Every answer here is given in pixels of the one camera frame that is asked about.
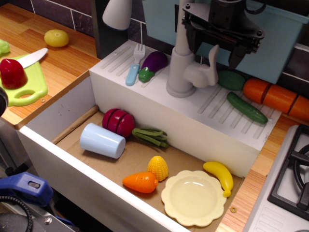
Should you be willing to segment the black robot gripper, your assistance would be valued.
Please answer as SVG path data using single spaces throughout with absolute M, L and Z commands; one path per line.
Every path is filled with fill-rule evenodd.
M 264 31 L 246 15 L 258 15 L 265 9 L 249 9 L 245 0 L 212 0 L 206 3 L 187 3 L 183 6 L 183 24 L 189 48 L 196 53 L 202 43 L 220 45 L 231 51 L 228 68 L 235 69 L 246 54 L 256 52 Z

